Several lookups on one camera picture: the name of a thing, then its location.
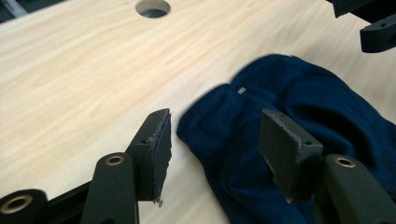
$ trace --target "black metal bracket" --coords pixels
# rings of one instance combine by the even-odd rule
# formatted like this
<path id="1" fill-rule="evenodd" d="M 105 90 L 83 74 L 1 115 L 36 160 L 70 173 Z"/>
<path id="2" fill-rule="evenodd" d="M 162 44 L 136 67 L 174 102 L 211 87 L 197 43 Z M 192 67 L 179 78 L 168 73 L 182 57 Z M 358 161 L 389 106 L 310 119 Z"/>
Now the black metal bracket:
<path id="1" fill-rule="evenodd" d="M 348 12 L 371 23 L 361 30 L 361 51 L 378 53 L 396 47 L 396 1 L 327 0 L 335 17 Z"/>
<path id="2" fill-rule="evenodd" d="M 139 223 L 138 201 L 160 202 L 171 159 L 169 109 L 151 113 L 125 153 L 96 163 L 91 182 L 50 201 L 26 189 L 0 199 L 1 224 Z"/>
<path id="3" fill-rule="evenodd" d="M 317 223 L 396 223 L 396 205 L 365 166 L 321 156 L 322 144 L 282 113 L 264 110 L 260 152 L 289 202 L 315 194 Z"/>

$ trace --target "navy blue towel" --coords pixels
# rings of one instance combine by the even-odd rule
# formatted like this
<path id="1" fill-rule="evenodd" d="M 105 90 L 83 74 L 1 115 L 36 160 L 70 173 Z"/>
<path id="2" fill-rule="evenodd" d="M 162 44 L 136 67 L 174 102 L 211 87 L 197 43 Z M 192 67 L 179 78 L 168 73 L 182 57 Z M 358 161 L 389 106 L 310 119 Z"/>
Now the navy blue towel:
<path id="1" fill-rule="evenodd" d="M 333 73 L 269 55 L 199 99 L 177 127 L 232 223 L 315 223 L 312 202 L 287 203 L 260 155 L 263 109 L 300 124 L 323 144 L 324 156 L 361 161 L 396 195 L 396 126 Z"/>

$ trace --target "light wood surface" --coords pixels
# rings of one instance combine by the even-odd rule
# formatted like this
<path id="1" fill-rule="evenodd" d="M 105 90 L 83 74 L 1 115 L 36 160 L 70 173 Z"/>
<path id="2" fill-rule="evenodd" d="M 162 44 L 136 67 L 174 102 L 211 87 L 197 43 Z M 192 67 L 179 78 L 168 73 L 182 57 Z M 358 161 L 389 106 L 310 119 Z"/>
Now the light wood surface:
<path id="1" fill-rule="evenodd" d="M 136 0 L 69 0 L 0 25 L 0 197 L 43 189 L 52 199 L 87 182 L 168 107 L 164 204 L 140 203 L 141 223 L 228 223 L 175 130 L 193 101 L 270 53 L 333 71 L 396 121 L 396 49 L 362 53 L 368 23 L 336 19 L 325 0 L 167 2 L 160 19 L 137 14 Z"/>

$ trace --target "brass insert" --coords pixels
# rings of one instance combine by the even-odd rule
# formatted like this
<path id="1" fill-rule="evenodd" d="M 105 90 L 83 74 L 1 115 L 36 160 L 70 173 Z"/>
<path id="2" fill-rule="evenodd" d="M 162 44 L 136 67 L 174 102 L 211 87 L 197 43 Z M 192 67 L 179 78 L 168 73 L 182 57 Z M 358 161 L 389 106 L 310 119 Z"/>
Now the brass insert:
<path id="1" fill-rule="evenodd" d="M 112 156 L 106 160 L 107 165 L 118 165 L 123 162 L 122 156 Z"/>
<path id="2" fill-rule="evenodd" d="M 354 161 L 351 161 L 351 160 L 349 160 L 347 158 L 337 157 L 334 160 L 339 165 L 344 166 L 346 168 L 354 168 L 356 166 L 356 163 Z"/>
<path id="3" fill-rule="evenodd" d="M 21 211 L 23 208 L 29 205 L 29 203 L 31 203 L 32 200 L 33 197 L 30 196 L 29 194 L 23 194 L 18 197 L 15 197 L 1 206 L 0 213 L 12 214 Z"/>

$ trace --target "round hole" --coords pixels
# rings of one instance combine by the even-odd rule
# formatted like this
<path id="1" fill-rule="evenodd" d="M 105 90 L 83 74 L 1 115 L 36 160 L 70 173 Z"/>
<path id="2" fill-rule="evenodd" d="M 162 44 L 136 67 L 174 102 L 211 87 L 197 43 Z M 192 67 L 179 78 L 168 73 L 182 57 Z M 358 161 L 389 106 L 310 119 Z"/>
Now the round hole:
<path id="1" fill-rule="evenodd" d="M 121 164 L 122 162 L 123 162 L 122 156 L 113 156 L 106 160 L 107 165 L 118 165 Z"/>
<path id="2" fill-rule="evenodd" d="M 346 158 L 337 157 L 337 158 L 335 158 L 334 160 L 335 160 L 335 162 L 337 162 L 339 165 L 342 165 L 342 166 L 347 167 L 347 168 L 353 168 L 353 167 L 356 166 L 355 162 L 350 161 L 349 159 L 346 159 Z"/>
<path id="3" fill-rule="evenodd" d="M 134 7 L 136 12 L 146 18 L 161 18 L 171 11 L 171 6 L 164 0 L 142 0 Z"/>
<path id="4" fill-rule="evenodd" d="M 0 212 L 3 214 L 16 213 L 18 211 L 21 211 L 27 205 L 29 205 L 29 203 L 31 203 L 32 200 L 33 197 L 28 194 L 15 197 L 9 200 L 8 202 L 6 202 L 5 204 L 3 204 L 3 206 L 1 206 L 0 208 Z"/>

